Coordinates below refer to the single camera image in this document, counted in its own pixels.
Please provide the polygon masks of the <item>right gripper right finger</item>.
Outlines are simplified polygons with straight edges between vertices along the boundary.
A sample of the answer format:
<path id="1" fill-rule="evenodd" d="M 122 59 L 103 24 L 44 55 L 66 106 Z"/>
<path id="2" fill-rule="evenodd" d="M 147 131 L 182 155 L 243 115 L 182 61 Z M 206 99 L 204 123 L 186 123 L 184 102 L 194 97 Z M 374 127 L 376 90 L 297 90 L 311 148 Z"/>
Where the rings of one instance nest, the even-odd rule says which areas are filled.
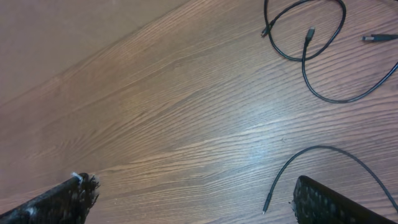
<path id="1" fill-rule="evenodd" d="M 299 224 L 395 224 L 305 175 L 296 181 L 292 208 Z"/>

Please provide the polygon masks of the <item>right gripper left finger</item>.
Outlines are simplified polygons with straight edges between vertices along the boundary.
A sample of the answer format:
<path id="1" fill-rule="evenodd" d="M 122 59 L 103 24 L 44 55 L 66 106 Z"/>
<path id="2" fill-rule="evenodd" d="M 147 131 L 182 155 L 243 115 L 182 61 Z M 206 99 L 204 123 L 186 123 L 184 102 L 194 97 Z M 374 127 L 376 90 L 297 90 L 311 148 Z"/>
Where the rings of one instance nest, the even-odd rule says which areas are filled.
<path id="1" fill-rule="evenodd" d="M 74 172 L 70 179 L 1 214 L 1 224 L 84 224 L 99 186 L 95 176 Z"/>

